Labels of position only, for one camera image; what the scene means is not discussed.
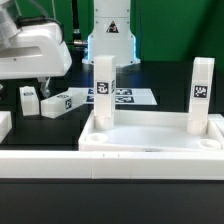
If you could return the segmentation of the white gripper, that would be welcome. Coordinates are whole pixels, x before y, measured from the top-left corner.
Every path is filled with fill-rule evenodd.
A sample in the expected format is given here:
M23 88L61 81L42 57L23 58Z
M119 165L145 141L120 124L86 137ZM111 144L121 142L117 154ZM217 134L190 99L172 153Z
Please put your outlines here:
M58 25L25 26L0 51L0 80L38 78L44 98L50 96L49 77L64 76L72 59Z

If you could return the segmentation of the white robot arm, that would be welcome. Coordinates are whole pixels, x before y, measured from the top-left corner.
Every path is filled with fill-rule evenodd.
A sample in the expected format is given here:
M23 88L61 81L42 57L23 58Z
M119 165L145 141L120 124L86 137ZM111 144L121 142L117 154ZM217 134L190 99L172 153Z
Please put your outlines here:
M85 64L98 55L114 55L118 67L138 64L130 30L131 0L93 0L94 28L83 43ZM72 59L61 24L43 13L23 18L16 0L0 0L0 80L36 78L44 97L49 81L63 76Z

